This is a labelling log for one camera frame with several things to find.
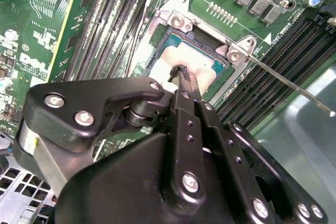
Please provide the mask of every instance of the green circuit board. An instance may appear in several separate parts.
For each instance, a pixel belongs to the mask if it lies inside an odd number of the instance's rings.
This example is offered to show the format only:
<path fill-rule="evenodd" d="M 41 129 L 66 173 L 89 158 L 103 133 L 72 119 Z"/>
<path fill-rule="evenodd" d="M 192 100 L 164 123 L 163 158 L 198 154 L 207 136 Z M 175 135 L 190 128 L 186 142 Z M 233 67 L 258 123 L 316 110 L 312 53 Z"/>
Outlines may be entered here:
<path fill-rule="evenodd" d="M 151 2 L 140 38 L 144 38 L 148 33 L 155 12 L 167 1 L 169 0 Z M 113 24 L 118 24 L 117 16 L 123 13 L 120 6 L 128 2 L 129 0 L 117 0 L 112 9 L 115 17 L 108 16 L 109 26 L 104 26 L 100 31 L 97 55 L 92 58 L 87 72 L 80 78 L 78 76 L 84 61 L 84 49 L 92 46 L 88 41 L 81 44 L 82 39 L 93 36 L 93 27 L 101 23 L 99 17 L 95 15 L 106 7 L 109 0 L 0 0 L 0 56 L 4 57 L 0 62 L 0 74 L 1 77 L 7 76 L 13 81 L 10 88 L 0 93 L 2 131 L 15 134 L 25 94 L 33 85 L 47 81 L 122 76 L 134 32 L 132 24 L 141 14 L 139 10 L 145 0 L 136 0 L 129 6 L 129 15 L 123 19 L 118 34 L 113 35 L 114 44 L 111 50 L 106 50 L 104 62 L 98 62 L 98 54 L 104 44 L 109 42 L 105 31 L 115 33 Z M 188 11 L 231 41 L 253 36 L 257 41 L 254 55 L 261 58 L 307 8 L 301 0 L 282 2 L 277 5 L 282 13 L 272 24 L 251 13 L 246 6 L 237 4 L 237 0 L 191 0 Z M 134 57 L 134 76 L 145 73 L 167 29 L 167 26 L 159 25 L 149 41 L 140 40 Z M 99 64 L 101 72 L 94 74 Z M 216 82 L 211 87 L 212 90 L 205 94 L 206 100 L 212 97 L 233 70 L 225 73 L 221 81 Z"/>

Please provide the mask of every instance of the black plastic part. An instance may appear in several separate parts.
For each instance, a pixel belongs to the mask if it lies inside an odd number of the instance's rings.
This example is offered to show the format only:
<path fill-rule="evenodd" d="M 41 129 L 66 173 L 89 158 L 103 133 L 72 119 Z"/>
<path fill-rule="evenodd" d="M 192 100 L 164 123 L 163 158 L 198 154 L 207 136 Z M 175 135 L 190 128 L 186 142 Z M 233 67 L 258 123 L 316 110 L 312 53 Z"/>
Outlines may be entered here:
<path fill-rule="evenodd" d="M 55 218 L 47 223 L 234 223 L 222 180 L 205 152 L 203 207 L 188 216 L 170 210 L 161 190 L 168 141 L 165 134 L 150 135 L 80 171 L 64 187 Z"/>
<path fill-rule="evenodd" d="M 322 207 L 289 175 L 289 173 L 260 145 L 257 140 L 241 125 L 238 131 L 234 123 L 230 123 L 227 129 L 236 135 L 241 148 L 254 162 L 251 167 L 254 175 L 269 190 L 268 201 L 272 205 L 277 215 L 288 223 L 300 223 L 302 220 L 309 223 L 328 223 L 328 217 Z M 298 204 L 307 206 L 310 217 L 304 217 L 298 208 Z M 317 217 L 311 206 L 317 206 L 323 215 Z"/>
<path fill-rule="evenodd" d="M 249 169 L 235 136 L 223 129 L 216 111 L 201 101 L 197 104 L 202 120 L 203 139 L 213 150 L 217 170 L 223 181 L 223 191 L 229 208 L 237 223 L 277 223 L 278 217 L 268 206 L 257 181 Z M 253 207 L 253 200 L 259 199 L 267 208 L 268 217 L 262 218 Z"/>
<path fill-rule="evenodd" d="M 167 145 L 162 193 L 174 212 L 191 215 L 205 201 L 206 189 L 201 122 L 195 116 L 194 99 L 183 94 L 186 95 L 186 91 L 178 89 L 172 99 L 170 140 Z M 198 191 L 190 192 L 183 187 L 184 174 L 191 174 L 196 178 Z"/>
<path fill-rule="evenodd" d="M 163 96 L 163 89 L 159 85 L 158 90 L 152 88 L 151 82 L 155 83 L 151 78 L 141 77 L 37 85 L 27 93 L 23 120 L 29 129 L 61 148 L 84 152 L 94 141 L 112 135 L 125 106 L 134 100 L 155 101 Z M 46 105 L 44 98 L 49 94 L 63 97 L 65 105 L 57 109 Z M 91 113 L 94 124 L 79 125 L 74 120 L 79 111 Z"/>
<path fill-rule="evenodd" d="M 330 1 L 329 3 L 321 6 L 318 13 L 328 18 L 336 17 L 336 1 Z"/>

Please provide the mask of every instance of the cable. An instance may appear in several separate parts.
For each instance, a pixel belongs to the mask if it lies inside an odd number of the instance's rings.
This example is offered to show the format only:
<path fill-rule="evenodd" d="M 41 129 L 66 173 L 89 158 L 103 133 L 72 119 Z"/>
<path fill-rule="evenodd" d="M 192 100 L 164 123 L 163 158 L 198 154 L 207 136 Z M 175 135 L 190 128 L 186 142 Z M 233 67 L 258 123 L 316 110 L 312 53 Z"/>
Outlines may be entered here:
<path fill-rule="evenodd" d="M 146 0 L 145 6 L 144 6 L 144 9 L 143 9 L 143 12 L 142 12 L 142 16 L 141 16 L 140 22 L 138 24 L 138 28 L 136 29 L 137 31 L 135 32 L 135 35 L 134 35 L 134 38 L 133 38 L 133 41 L 132 41 L 131 51 L 130 51 L 130 55 L 129 55 L 128 60 L 127 60 L 127 66 L 126 66 L 126 70 L 125 70 L 125 77 L 129 76 L 130 68 L 131 68 L 131 65 L 132 65 L 132 60 L 133 60 L 133 56 L 134 56 L 134 52 L 135 52 L 135 47 L 136 47 L 136 44 L 138 42 L 138 38 L 139 38 L 139 34 L 140 34 L 140 30 L 141 30 L 141 27 L 142 27 L 142 25 L 145 21 L 146 14 L 147 14 L 147 9 L 150 6 L 151 2 L 152 2 L 152 0 Z"/>

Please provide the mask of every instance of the white label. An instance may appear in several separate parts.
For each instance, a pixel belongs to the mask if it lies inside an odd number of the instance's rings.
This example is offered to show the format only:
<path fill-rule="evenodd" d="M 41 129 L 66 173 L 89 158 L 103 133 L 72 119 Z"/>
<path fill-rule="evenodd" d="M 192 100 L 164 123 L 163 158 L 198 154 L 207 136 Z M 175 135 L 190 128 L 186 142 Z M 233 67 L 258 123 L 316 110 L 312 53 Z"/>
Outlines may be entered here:
<path fill-rule="evenodd" d="M 2 35 L 0 35 L 0 45 L 9 49 L 9 50 L 17 52 L 18 43 L 14 42 L 12 40 L 9 40 Z"/>
<path fill-rule="evenodd" d="M 48 70 L 46 69 L 46 64 L 44 62 L 39 62 L 37 59 L 31 59 L 23 52 L 20 54 L 20 61 L 25 64 L 31 65 L 33 68 L 39 69 L 41 72 L 48 72 Z"/>
<path fill-rule="evenodd" d="M 46 81 L 41 80 L 41 79 L 33 76 L 32 80 L 30 81 L 30 87 L 33 87 L 33 86 L 38 85 L 38 84 L 43 84 L 43 83 L 46 83 Z"/>
<path fill-rule="evenodd" d="M 15 69 L 13 69 L 13 70 L 12 70 L 11 77 L 12 77 L 13 79 L 17 79 L 17 75 L 18 75 L 18 71 L 15 70 Z"/>

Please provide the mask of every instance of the dimm slot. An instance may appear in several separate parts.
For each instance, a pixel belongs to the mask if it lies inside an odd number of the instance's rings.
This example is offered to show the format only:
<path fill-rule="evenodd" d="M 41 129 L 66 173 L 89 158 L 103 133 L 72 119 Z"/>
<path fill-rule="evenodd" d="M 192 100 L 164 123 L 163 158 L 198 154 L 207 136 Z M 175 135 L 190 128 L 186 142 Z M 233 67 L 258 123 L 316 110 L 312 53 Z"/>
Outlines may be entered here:
<path fill-rule="evenodd" d="M 95 27 L 95 31 L 93 33 L 93 40 L 90 42 L 90 49 L 89 52 L 85 55 L 85 60 L 80 68 L 80 73 L 78 75 L 78 80 L 83 80 L 85 79 L 85 76 L 88 73 L 88 70 L 92 64 L 92 61 L 94 58 L 98 58 L 100 59 L 99 55 L 99 40 L 102 39 L 101 35 L 102 35 L 102 31 L 103 29 L 105 29 L 104 25 L 108 19 L 108 17 L 110 17 L 113 8 L 115 7 L 116 3 L 118 0 L 109 0 L 107 3 L 107 6 L 104 8 L 103 14 L 101 16 L 101 22 L 98 26 Z M 117 15 L 119 15 L 120 11 L 119 8 L 117 10 L 116 13 L 116 17 L 114 18 L 114 20 L 117 18 Z"/>
<path fill-rule="evenodd" d="M 305 77 L 310 76 L 311 74 L 313 74 L 319 67 L 322 66 L 323 63 L 325 63 L 325 61 L 327 59 L 329 59 L 329 57 L 331 55 L 333 55 L 336 52 L 336 48 L 329 48 L 329 50 L 327 50 L 322 57 L 318 58 L 317 62 L 312 62 L 314 64 L 311 65 L 311 68 L 308 69 L 305 73 L 303 73 L 300 78 L 299 81 L 297 82 L 297 85 L 301 85 L 304 81 L 305 81 Z M 281 102 L 283 102 L 286 97 L 288 97 L 290 94 L 293 93 L 293 90 L 291 90 L 289 87 L 287 86 L 283 86 L 283 88 L 279 91 L 279 94 L 281 94 L 278 99 L 277 99 L 277 103 L 280 104 Z M 266 104 L 266 106 L 268 107 L 268 109 L 263 110 L 261 113 L 254 115 L 249 121 L 245 122 L 245 125 L 248 125 L 248 129 L 251 130 L 253 129 L 255 126 L 258 125 L 258 123 L 265 118 L 270 112 L 273 111 L 273 107 L 272 106 L 273 102 L 270 101 L 268 104 Z"/>
<path fill-rule="evenodd" d="M 136 3 L 138 0 L 129 0 L 127 1 L 127 4 L 123 6 L 123 9 L 121 11 L 121 15 L 118 17 L 118 20 L 116 22 L 116 25 L 113 27 L 113 30 L 110 31 L 108 42 L 106 46 L 104 47 L 102 55 L 99 57 L 99 60 L 97 64 L 94 67 L 94 72 L 92 74 L 92 78 L 96 79 L 99 77 L 101 74 L 104 65 L 106 64 L 106 60 L 109 58 L 111 54 L 112 47 L 114 45 L 114 42 L 117 38 L 117 34 L 120 31 L 120 28 L 126 21 L 127 17 L 129 16 L 129 13 L 133 7 L 133 5 Z"/>
<path fill-rule="evenodd" d="M 320 30 L 308 30 L 307 33 L 304 35 L 305 37 L 310 38 L 309 40 L 305 40 L 304 43 L 298 43 L 295 47 L 290 47 L 287 50 L 287 54 L 290 55 L 290 57 L 287 57 L 283 60 L 277 60 L 272 68 L 277 71 L 278 73 L 283 75 L 283 72 L 288 66 L 290 65 L 290 62 L 293 61 L 294 59 L 298 58 L 300 55 L 300 52 L 303 51 L 310 43 L 313 42 L 313 38 L 316 38 L 318 34 L 321 33 Z M 236 103 L 232 106 L 232 108 L 236 111 L 235 113 L 230 114 L 230 118 L 237 118 L 240 115 L 237 113 L 242 113 L 242 108 L 245 107 L 247 109 L 255 100 L 263 100 L 262 95 L 264 94 L 263 92 L 271 85 L 271 83 L 275 80 L 276 78 L 272 76 L 271 74 L 267 73 L 264 71 L 264 75 L 261 79 L 259 79 L 254 87 L 248 92 L 245 91 L 246 97 L 244 97 L 244 101 L 247 101 L 248 104 L 246 105 L 245 103 Z"/>
<path fill-rule="evenodd" d="M 318 39 L 318 43 L 314 43 L 313 47 L 310 48 L 310 51 L 320 51 L 321 48 L 323 48 L 327 43 L 329 42 L 328 36 L 320 36 Z M 292 62 L 292 64 L 287 65 L 288 71 L 286 73 L 282 73 L 284 77 L 286 77 L 289 80 L 292 80 L 294 83 L 297 83 L 297 79 L 295 79 L 296 72 L 291 71 L 292 69 L 299 69 L 300 66 L 305 66 L 314 56 L 315 54 L 310 53 L 305 55 L 304 57 L 299 57 L 300 55 L 297 55 L 296 62 Z M 260 109 L 260 106 L 262 106 L 262 103 L 268 102 L 269 100 L 272 100 L 274 97 L 278 95 L 279 90 L 284 86 L 284 84 L 280 81 L 278 81 L 275 77 L 271 77 L 268 80 L 267 87 L 264 88 L 262 91 L 263 95 L 259 99 L 255 99 L 253 103 L 250 103 L 248 106 L 244 108 L 244 112 L 242 112 L 240 115 L 236 116 L 235 118 L 238 119 L 240 122 L 247 122 L 249 119 L 254 115 L 258 113 L 258 110 Z M 252 110 L 246 112 L 248 107 L 251 106 Z"/>
<path fill-rule="evenodd" d="M 289 47 L 284 52 L 287 57 L 277 58 L 272 64 L 272 68 L 292 82 L 298 85 L 302 84 L 310 73 L 313 73 L 336 51 L 332 46 L 332 37 L 322 32 L 323 29 L 317 26 L 309 30 L 305 29 L 297 37 L 296 45 L 286 39 L 287 43 L 284 44 Z M 258 78 L 256 83 L 249 82 L 250 88 L 245 86 L 243 91 L 236 96 L 240 103 L 234 105 L 226 103 L 230 110 L 226 115 L 221 115 L 222 122 L 235 120 L 250 130 L 293 92 L 269 73 L 263 70 L 259 72 L 264 72 L 260 73 L 261 78 Z"/>
<path fill-rule="evenodd" d="M 286 37 L 281 40 L 276 46 L 273 46 L 265 57 L 261 60 L 263 63 L 272 67 L 272 64 L 275 63 L 281 55 L 283 55 L 289 46 L 296 40 L 298 37 L 309 28 L 312 24 L 311 21 L 305 20 L 303 18 L 299 19 L 288 31 Z M 243 98 L 243 93 L 246 93 L 248 89 L 252 88 L 253 85 L 262 78 L 265 72 L 257 67 L 255 67 L 252 72 L 249 74 L 248 78 L 245 79 L 236 89 L 236 91 L 228 97 L 228 99 L 220 105 L 217 112 L 220 119 L 222 120 L 231 110 L 232 103 L 238 103 Z"/>
<path fill-rule="evenodd" d="M 101 2 L 103 4 L 100 8 L 98 8 L 99 3 L 101 3 Z M 68 70 L 66 71 L 66 75 L 65 75 L 65 80 L 66 81 L 71 81 L 72 79 L 76 80 L 76 76 L 74 76 L 74 71 L 75 71 L 75 69 L 79 69 L 79 67 L 76 68 L 77 62 L 82 55 L 86 55 L 86 52 L 87 52 L 86 50 L 88 49 L 88 46 L 89 46 L 88 41 L 90 41 L 90 36 L 91 35 L 87 36 L 87 34 L 89 33 L 89 29 L 90 29 L 90 26 L 91 26 L 91 19 L 95 15 L 95 13 L 97 13 L 96 16 L 100 16 L 102 11 L 103 11 L 102 10 L 103 7 L 104 7 L 104 0 L 102 0 L 102 1 L 94 0 L 93 1 L 93 6 L 92 6 L 92 8 L 90 10 L 90 13 L 88 15 L 89 18 L 87 18 L 87 20 L 86 20 L 86 23 L 85 23 L 85 26 L 84 26 L 84 29 L 83 29 L 83 32 L 82 32 L 82 35 L 81 35 L 80 42 L 77 43 L 77 46 L 75 48 L 75 52 L 74 52 L 73 57 L 71 59 L 71 62 L 69 64 Z"/>

